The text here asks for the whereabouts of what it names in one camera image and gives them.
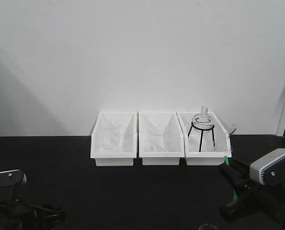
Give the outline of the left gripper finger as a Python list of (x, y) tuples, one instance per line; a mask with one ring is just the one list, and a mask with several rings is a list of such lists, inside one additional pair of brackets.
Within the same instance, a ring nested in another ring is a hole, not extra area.
[(36, 221), (39, 227), (55, 227), (65, 221), (65, 210), (62, 207), (55, 208), (51, 204), (36, 206)]

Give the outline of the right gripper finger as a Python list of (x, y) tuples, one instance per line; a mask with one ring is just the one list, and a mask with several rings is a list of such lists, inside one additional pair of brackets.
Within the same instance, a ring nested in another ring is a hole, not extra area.
[(230, 165), (222, 163), (219, 165), (220, 174), (229, 182), (236, 192), (243, 192), (246, 188), (246, 180), (242, 178), (243, 174)]
[(241, 174), (241, 178), (250, 178), (249, 176), (249, 166), (239, 162), (235, 159), (230, 159), (230, 166)]

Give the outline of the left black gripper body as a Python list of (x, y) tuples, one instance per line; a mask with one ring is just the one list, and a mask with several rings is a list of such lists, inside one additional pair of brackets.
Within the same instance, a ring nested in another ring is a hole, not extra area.
[(0, 192), (0, 230), (39, 230), (41, 222), (34, 208), (20, 199)]

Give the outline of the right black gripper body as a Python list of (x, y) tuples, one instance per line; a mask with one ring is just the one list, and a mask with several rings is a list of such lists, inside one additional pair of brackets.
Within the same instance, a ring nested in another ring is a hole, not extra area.
[(262, 211), (285, 228), (285, 182), (262, 185), (250, 179), (229, 179), (237, 199), (220, 206), (221, 216), (233, 220)]

